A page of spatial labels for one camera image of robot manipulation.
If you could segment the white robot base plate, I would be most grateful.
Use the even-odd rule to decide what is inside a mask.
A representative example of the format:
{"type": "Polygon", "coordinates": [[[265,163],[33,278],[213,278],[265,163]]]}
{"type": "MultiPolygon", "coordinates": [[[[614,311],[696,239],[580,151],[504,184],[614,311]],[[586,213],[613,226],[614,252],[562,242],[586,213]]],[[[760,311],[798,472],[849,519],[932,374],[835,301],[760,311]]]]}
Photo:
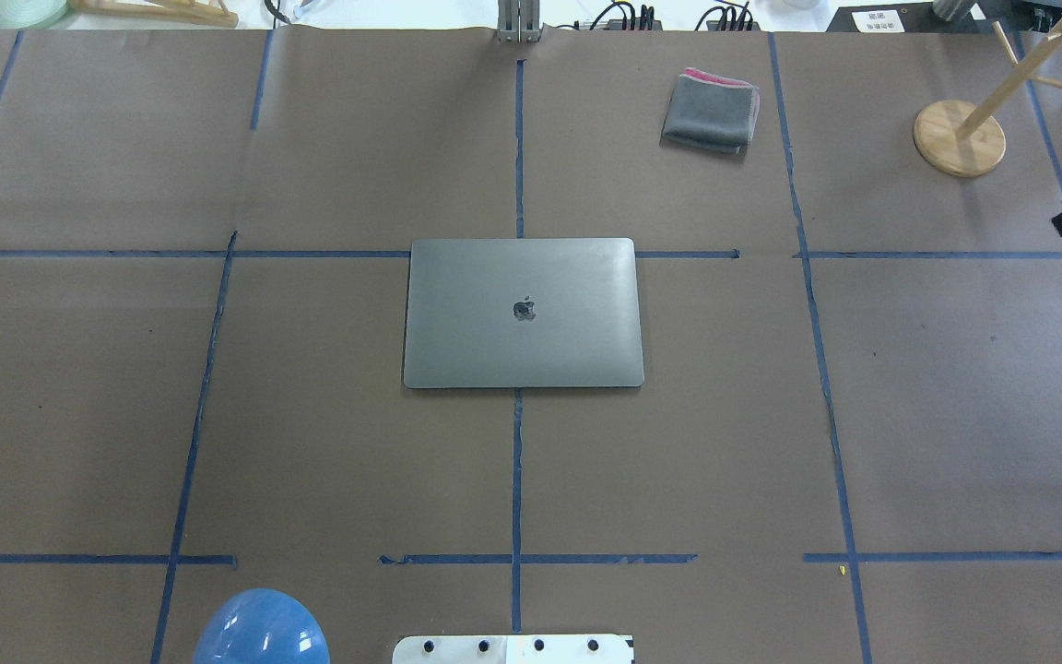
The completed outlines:
{"type": "Polygon", "coordinates": [[[620,634],[413,635],[400,639],[392,663],[635,663],[620,634]]]}

